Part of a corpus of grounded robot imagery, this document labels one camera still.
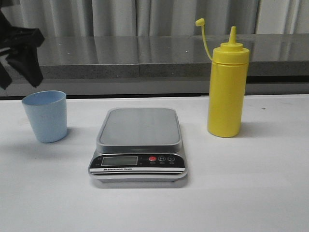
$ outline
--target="scale control panel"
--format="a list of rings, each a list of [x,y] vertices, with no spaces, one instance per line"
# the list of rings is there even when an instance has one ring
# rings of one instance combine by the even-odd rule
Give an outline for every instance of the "scale control panel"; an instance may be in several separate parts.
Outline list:
[[[93,175],[181,174],[185,163],[176,154],[102,154],[93,159]]]

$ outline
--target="lcd display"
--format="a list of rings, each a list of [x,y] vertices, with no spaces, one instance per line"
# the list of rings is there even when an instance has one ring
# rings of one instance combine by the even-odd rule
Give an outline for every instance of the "lcd display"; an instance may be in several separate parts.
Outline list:
[[[137,165],[137,156],[104,157],[101,166]]]

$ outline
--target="red button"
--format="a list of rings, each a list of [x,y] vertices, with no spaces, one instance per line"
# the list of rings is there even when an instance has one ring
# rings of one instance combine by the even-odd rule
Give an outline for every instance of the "red button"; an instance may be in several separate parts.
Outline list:
[[[149,157],[149,161],[156,161],[156,157],[155,156],[150,156]]]

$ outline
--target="squeeze bottle cap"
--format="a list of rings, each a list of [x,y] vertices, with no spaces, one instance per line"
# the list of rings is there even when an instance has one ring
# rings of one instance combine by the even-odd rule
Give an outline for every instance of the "squeeze bottle cap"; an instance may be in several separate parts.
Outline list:
[[[213,50],[212,60],[220,64],[246,64],[249,62],[249,53],[242,43],[236,42],[236,27],[233,26],[228,42]]]

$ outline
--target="yellow squeeze bottle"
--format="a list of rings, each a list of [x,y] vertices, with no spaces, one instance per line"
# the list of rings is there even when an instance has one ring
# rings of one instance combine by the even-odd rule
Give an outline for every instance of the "yellow squeeze bottle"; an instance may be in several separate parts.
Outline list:
[[[197,26],[204,24],[204,19],[196,21]],[[249,53],[236,42],[236,27],[231,28],[229,41],[213,50],[207,125],[213,135],[227,138],[239,133]]]

